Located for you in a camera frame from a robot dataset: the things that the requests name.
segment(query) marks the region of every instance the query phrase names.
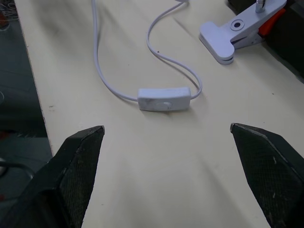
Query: white plastic clip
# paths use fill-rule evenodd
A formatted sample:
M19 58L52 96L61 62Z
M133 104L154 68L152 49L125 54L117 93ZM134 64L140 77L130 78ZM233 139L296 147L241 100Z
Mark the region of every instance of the white plastic clip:
M213 22L201 25L199 39L220 64L228 65L233 62L235 49L263 41L258 29L285 4L286 0L267 0L263 3L258 0L221 27Z

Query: table surface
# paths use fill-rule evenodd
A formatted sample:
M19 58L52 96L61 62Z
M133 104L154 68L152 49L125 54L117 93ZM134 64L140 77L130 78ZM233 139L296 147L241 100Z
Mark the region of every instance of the table surface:
M161 20L151 43L192 67L203 93L190 109L142 112L111 94L93 64L90 0L15 0L52 151L75 132L105 126L83 228L269 227L229 132L231 123L282 135L304 155L304 84L263 44L220 65L198 39L200 24L234 17L224 0L192 0ZM153 19L173 0L97 0L99 60L107 80L138 88L194 85L148 50Z

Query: power cord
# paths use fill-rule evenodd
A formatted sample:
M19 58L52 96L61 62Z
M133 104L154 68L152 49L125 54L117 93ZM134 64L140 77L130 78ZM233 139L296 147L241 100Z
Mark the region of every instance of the power cord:
M200 95L200 93L201 93L201 91L202 91L202 89L203 89L203 85L202 85L201 79L200 79L200 78L198 77L198 75L197 75L193 70L191 70L189 67L187 67L186 65L184 65L184 64L182 64L182 63L180 63L180 62L178 62L178 61L176 61L176 60L174 60L174 59L172 59L172 58L169 58L169 57L167 57L167 56L165 56L165 55L162 55L162 54L158 53L155 49L153 49L153 48L151 47L151 44L150 44L150 33L151 33L152 28L154 27L154 25L155 25L163 16L165 16L166 14L168 14L168 13L170 13L171 11L175 10L175 9L178 8L179 6L181 6L181 5L183 5L183 4L187 4L187 2L188 2L188 1L183 1L183 2L181 2L181 3L179 3L179 4L177 4L176 6L173 6L172 8L168 9L167 11L163 12L161 15L159 15L159 16L152 22L152 24L151 24L150 27L149 27L149 30L148 30L148 33L147 33L147 37L146 37L146 42L147 42L147 46L148 46L149 50L150 50L155 56L157 56L157 57L159 57L159 58L161 58L161 59L167 60L168 62L171 62L171 63L174 63L174 64L176 64L176 65L179 65L180 67L182 67L182 68L186 69L187 71L189 71L189 72L196 78L197 82L199 83L199 88L198 88L197 93L191 97L191 100L192 100L192 99L194 99L194 98L197 98L197 97Z
M1 21L12 21L19 19L16 5L14 3L9 3L7 5L0 3L0 11L7 18L7 20Z
M159 15L153 23L150 25L146 42L149 50L157 57L167 60L171 63L177 64L180 67L186 69L189 71L198 81L198 91L195 95L191 96L190 88L188 87L182 87L182 88L168 88L168 89L139 89L138 91L138 97L132 97L125 94L120 93L116 89L112 88L111 85L107 82L105 79L102 70L99 65L98 61L98 19L97 19L97 9L96 9L96 0L92 1L92 13L93 13L93 29L94 29L94 63L95 67L97 69L97 72L104 83L104 85L116 96L138 102L139 108L141 110L146 111L172 111L172 110L182 110L187 109L190 105L190 100L198 97L202 91L202 82L201 79L197 76L197 74L188 68L186 65L172 59L169 57L166 57L165 55L162 55L160 53L157 53L150 44L149 38L150 33L154 25L167 13L173 11L174 9L178 8L182 4L188 2L188 0L177 0L181 1L178 5L170 8L169 10L163 12L161 15Z

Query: floor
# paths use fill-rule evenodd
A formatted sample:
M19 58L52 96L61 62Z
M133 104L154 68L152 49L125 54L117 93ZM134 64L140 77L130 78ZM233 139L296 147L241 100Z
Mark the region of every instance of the floor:
M51 149L18 21L0 32L0 132L13 133L0 139L0 157L37 172L52 158ZM29 182L21 169L10 168L0 177L0 220Z

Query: white cord switch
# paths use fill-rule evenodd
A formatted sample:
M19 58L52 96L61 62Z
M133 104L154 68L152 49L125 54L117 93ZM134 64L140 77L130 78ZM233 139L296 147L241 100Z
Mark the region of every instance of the white cord switch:
M139 89L140 110L165 112L188 109L191 100L189 87L171 89Z

